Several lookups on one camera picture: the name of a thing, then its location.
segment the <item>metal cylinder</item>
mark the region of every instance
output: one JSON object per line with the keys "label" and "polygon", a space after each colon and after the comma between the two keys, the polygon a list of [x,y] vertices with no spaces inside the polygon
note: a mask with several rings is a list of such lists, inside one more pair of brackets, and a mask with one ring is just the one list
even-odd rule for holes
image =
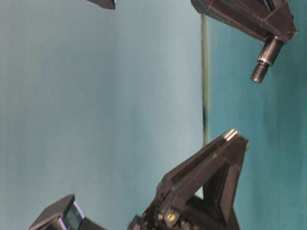
{"label": "metal cylinder", "polygon": [[250,77],[253,82],[262,82],[269,66],[274,64],[282,47],[283,41],[280,38],[277,36],[268,37],[258,57],[258,64]]}

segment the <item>teal wall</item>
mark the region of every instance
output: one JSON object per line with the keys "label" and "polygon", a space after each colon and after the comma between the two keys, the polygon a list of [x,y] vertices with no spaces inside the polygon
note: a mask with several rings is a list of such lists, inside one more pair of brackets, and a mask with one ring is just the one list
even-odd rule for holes
{"label": "teal wall", "polygon": [[202,146],[201,20],[188,0],[3,0],[0,223],[75,193],[125,229]]}
{"label": "teal wall", "polygon": [[289,1],[300,30],[261,85],[249,80],[262,43],[206,18],[207,133],[250,141],[236,196],[243,230],[307,229],[307,2]]}

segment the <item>black plastic part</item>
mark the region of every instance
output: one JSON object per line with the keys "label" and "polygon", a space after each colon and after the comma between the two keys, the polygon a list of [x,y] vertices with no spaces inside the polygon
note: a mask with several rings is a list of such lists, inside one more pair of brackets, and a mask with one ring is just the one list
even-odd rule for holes
{"label": "black plastic part", "polygon": [[[136,216],[128,229],[239,230],[233,203],[248,141],[235,130],[230,134],[167,173],[142,218]],[[201,187],[203,199],[195,195]]]}
{"label": "black plastic part", "polygon": [[74,200],[75,200],[74,195],[67,195],[61,200],[48,206],[34,221],[29,230],[38,230],[42,226],[54,221],[55,219],[58,219],[59,217],[63,219],[66,216],[70,207],[72,206]]}
{"label": "black plastic part", "polygon": [[110,9],[110,10],[115,9],[115,1],[114,0],[88,0],[88,1],[97,4],[98,6],[100,6],[102,8],[106,8],[106,9]]}
{"label": "black plastic part", "polygon": [[191,0],[199,12],[266,41],[275,35],[287,43],[296,33],[285,0]]}

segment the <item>black device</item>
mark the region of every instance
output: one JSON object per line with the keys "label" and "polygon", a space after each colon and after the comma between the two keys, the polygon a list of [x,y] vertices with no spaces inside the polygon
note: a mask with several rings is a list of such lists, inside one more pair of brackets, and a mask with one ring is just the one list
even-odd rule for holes
{"label": "black device", "polygon": [[239,230],[233,203],[247,148],[238,131],[225,132],[163,177],[128,230]]}
{"label": "black device", "polygon": [[28,230],[105,230],[84,216],[74,195],[48,206]]}
{"label": "black device", "polygon": [[251,80],[261,83],[282,46],[297,33],[287,0],[191,0],[199,12],[264,42]]}

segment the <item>teal backdrop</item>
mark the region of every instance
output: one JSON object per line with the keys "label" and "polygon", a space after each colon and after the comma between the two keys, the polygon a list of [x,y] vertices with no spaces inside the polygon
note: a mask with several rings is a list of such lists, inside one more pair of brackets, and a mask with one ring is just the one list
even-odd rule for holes
{"label": "teal backdrop", "polygon": [[[262,44],[205,18],[206,140],[250,140],[235,208],[243,230],[307,228],[307,40],[300,30],[263,84]],[[122,230],[162,176],[202,146],[201,20],[188,0],[3,0],[0,6],[0,224],[27,229],[75,193]]]}
{"label": "teal backdrop", "polygon": [[188,0],[0,4],[0,225],[75,193],[126,229],[202,146],[201,18]]}
{"label": "teal backdrop", "polygon": [[207,137],[237,128],[250,141],[235,209],[243,230],[307,229],[307,2],[288,1],[300,32],[261,85],[263,44],[205,18]]}

